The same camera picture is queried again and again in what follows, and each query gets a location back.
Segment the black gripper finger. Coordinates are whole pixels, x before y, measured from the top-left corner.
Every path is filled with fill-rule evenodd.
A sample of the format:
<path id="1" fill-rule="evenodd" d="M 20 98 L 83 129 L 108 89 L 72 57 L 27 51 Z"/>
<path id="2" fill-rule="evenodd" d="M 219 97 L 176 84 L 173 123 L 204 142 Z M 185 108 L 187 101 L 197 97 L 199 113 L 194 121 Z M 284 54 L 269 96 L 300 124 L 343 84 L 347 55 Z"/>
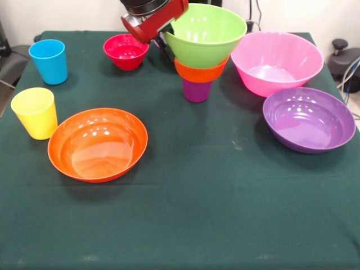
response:
<path id="1" fill-rule="evenodd" d="M 174 34 L 174 30 L 171 26 L 163 27 L 156 36 L 156 44 L 160 49 L 160 52 L 163 53 L 170 62 L 173 62 L 175 56 L 172 52 L 172 49 L 166 44 L 162 36 L 163 33 L 167 33 L 167 32 L 169 32 L 170 34 Z"/>

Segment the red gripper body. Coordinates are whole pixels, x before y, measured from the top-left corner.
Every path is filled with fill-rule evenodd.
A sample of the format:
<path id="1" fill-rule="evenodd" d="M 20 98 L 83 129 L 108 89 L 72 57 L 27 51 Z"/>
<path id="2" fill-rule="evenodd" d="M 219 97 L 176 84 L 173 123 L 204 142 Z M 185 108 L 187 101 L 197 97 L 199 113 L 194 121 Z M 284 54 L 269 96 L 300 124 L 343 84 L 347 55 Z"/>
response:
<path id="1" fill-rule="evenodd" d="M 125 28 L 141 43 L 149 43 L 159 31 L 188 9 L 187 0 L 120 1 L 126 9 L 121 17 Z"/>

